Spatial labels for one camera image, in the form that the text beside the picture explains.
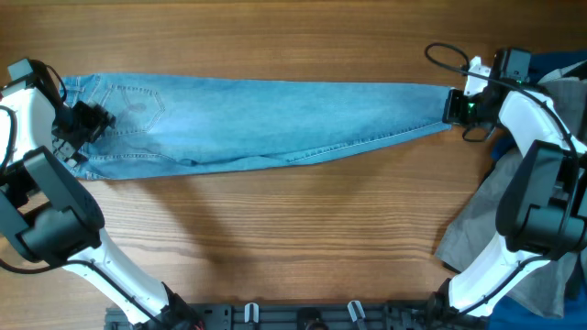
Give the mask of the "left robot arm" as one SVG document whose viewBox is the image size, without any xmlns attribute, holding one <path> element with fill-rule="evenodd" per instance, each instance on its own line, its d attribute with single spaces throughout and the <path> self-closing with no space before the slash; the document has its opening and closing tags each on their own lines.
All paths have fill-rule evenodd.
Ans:
<svg viewBox="0 0 587 330">
<path fill-rule="evenodd" d="M 70 173 L 116 119 L 103 107 L 66 105 L 59 74 L 40 60 L 8 68 L 1 89 L 1 234 L 23 258 L 25 275 L 72 272 L 115 303 L 132 329 L 203 329 L 200 315 L 163 282 L 137 266 L 105 230 L 94 197 Z"/>
</svg>

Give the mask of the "light blue denim jeans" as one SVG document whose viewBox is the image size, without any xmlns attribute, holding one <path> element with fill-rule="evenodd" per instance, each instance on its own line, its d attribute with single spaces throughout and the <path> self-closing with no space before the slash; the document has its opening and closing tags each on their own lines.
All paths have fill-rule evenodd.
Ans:
<svg viewBox="0 0 587 330">
<path fill-rule="evenodd" d="M 67 102 L 115 125 L 82 147 L 74 174 L 135 180 L 311 165 L 447 129 L 445 86 L 284 82 L 139 73 L 64 79 Z"/>
</svg>

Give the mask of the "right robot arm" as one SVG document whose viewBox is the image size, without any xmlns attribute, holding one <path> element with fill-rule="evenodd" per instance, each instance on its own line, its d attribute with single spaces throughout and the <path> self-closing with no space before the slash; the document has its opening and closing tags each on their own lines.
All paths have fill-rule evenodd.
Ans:
<svg viewBox="0 0 587 330">
<path fill-rule="evenodd" d="M 449 92 L 443 122 L 487 134 L 507 130 L 522 162 L 498 204 L 492 240 L 430 296 L 429 329 L 480 327 L 524 277 L 586 247 L 586 147 L 548 92 L 530 82 L 530 61 L 526 50 L 500 49 L 490 67 L 475 57 L 455 70 L 467 81 Z"/>
</svg>

